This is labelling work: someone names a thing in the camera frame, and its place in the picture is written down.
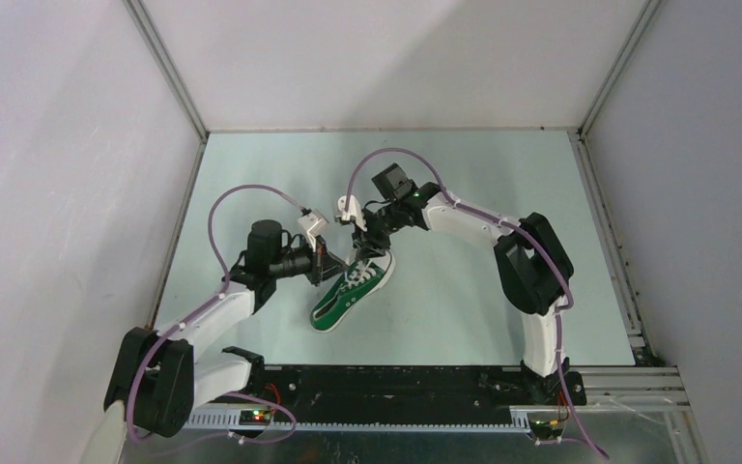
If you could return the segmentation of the green canvas sneaker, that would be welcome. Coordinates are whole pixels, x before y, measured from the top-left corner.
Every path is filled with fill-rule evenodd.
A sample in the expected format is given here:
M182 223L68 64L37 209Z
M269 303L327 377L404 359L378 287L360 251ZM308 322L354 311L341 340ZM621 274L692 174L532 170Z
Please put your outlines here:
M321 333L335 329L355 306L387 284L395 264L390 250L380 256L356 259L311 310L312 328Z

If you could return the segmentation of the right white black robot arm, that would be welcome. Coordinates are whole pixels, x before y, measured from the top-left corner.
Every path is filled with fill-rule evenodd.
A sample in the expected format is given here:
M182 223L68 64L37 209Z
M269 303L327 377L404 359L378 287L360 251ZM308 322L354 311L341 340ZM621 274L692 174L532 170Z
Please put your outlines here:
M362 258L389 248L392 234L405 227L442 232L490 249L501 289L520 312L524 350L520 372L525 395L552 404L567 395L569 366L561 313L573 304L569 280L573 264L548 219L538 213L514 220L482 210L452 194L440 180L418 186L396 163L373 177L383 198L376 211L352 193L337 201L337 218L354 226Z

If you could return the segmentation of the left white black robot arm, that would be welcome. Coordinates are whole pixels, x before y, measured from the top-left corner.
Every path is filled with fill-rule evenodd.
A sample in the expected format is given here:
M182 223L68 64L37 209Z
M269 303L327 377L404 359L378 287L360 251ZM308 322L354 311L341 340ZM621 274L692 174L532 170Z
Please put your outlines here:
M262 356L228 347L211 359L205 352L227 331L254 315L282 278L305 276L314 286L346 264L328 250L328 221L310 211L298 220L300 243L273 219L251 225L246 248L224 270L216 293L189 314L156 329L135 327L122 339L103 401L120 405L122 425L168 438L193 411L226 393L255 402L267 389Z

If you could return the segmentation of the white shoelace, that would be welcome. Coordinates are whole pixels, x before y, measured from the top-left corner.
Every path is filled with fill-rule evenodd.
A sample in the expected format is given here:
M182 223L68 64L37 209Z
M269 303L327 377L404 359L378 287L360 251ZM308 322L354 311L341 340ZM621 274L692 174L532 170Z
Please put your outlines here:
M394 266L395 258L390 252L355 262L339 287L339 295L356 301L365 298L387 283Z

